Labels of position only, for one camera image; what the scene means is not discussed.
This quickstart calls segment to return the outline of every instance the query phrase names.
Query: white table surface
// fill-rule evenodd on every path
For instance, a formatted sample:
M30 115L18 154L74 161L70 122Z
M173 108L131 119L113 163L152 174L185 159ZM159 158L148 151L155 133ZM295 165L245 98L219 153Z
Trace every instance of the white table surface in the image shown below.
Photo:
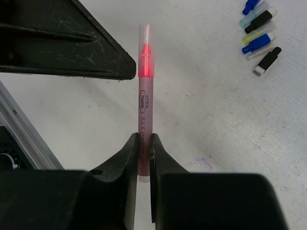
M137 60L138 25L156 25L154 132L192 172L251 172L273 184L292 230L307 228L306 0L268 0L283 51L260 78L241 54L244 0L82 0ZM138 79L1 74L66 169L89 170L137 131ZM138 184L135 229L154 229Z

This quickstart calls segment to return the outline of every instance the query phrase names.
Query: metal rail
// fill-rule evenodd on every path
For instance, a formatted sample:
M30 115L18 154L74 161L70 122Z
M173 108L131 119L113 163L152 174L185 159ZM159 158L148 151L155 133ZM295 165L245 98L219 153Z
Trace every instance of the metal rail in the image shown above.
M34 169L64 169L1 81L0 124L7 128Z

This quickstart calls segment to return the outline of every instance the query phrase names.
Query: purple ink mark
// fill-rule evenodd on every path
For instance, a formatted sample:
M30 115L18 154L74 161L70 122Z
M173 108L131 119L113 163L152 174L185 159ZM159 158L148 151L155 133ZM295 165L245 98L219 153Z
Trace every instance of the purple ink mark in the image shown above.
M198 161L198 162L203 162L203 163L205 163L207 166L209 166L209 168L212 170L212 166L206 161L206 159L204 159L203 157L201 157L201 158L197 158L196 159L196 161Z

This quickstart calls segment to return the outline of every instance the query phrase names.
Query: marker cap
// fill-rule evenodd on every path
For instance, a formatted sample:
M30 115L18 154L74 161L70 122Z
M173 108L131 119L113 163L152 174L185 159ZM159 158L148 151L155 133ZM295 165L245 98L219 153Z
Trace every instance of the marker cap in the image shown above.
M248 45L252 40L255 40L256 38L272 32L273 30L275 30L276 26L274 22L269 22L268 24L260 27L259 29L251 32L250 34L247 34L243 37L243 41L246 45Z
M250 54L246 55L246 59L247 59L247 61L250 61L253 58L257 58L257 57L260 57L262 55L267 54L268 52L274 50L274 48L275 48L274 44L270 43L270 44L264 46L263 48L255 51L253 53L250 53Z
M259 6L257 6L253 11L251 11L247 16L242 18L239 22L240 26L245 29L251 21L257 18L260 14L265 12L270 7L267 1L263 1Z
M139 77L154 77L154 25L140 25Z

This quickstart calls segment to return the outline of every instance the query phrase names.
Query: white cable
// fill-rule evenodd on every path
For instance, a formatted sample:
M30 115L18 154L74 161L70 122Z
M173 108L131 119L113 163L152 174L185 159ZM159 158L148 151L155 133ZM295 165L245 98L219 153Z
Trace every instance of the white cable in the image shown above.
M5 155L7 156L8 158L10 158L11 162L12 162L12 167L13 169L17 169L18 168L18 164L15 164L15 161L13 159L13 157L10 155L10 154L7 154L7 153L0 153L0 155Z

